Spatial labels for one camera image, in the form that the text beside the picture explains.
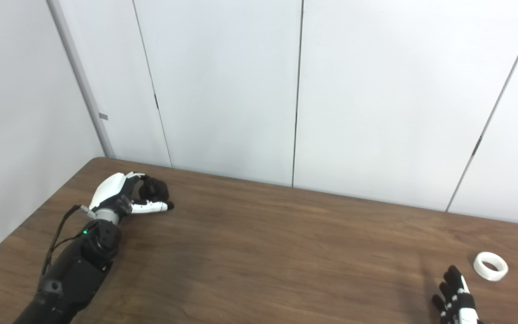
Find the white and black right hand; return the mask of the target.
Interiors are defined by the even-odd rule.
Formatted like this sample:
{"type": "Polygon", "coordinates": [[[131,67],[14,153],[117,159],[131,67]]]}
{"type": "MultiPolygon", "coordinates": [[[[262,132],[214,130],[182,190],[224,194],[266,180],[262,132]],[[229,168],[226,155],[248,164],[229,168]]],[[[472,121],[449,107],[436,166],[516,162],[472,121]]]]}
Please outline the white and black right hand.
{"type": "Polygon", "coordinates": [[[455,265],[448,267],[440,282],[440,294],[432,295],[431,302],[438,312],[440,324],[483,324],[462,273],[455,265]]]}

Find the white and black left hand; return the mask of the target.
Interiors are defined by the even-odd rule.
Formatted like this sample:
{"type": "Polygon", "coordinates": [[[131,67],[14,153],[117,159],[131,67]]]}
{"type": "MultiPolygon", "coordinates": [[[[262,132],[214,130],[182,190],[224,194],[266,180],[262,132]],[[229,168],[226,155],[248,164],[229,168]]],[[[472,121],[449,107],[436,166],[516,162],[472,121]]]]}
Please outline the white and black left hand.
{"type": "Polygon", "coordinates": [[[130,215],[166,212],[174,207],[165,182],[137,172],[119,172],[97,187],[86,214],[92,220],[117,225],[130,215]]]}

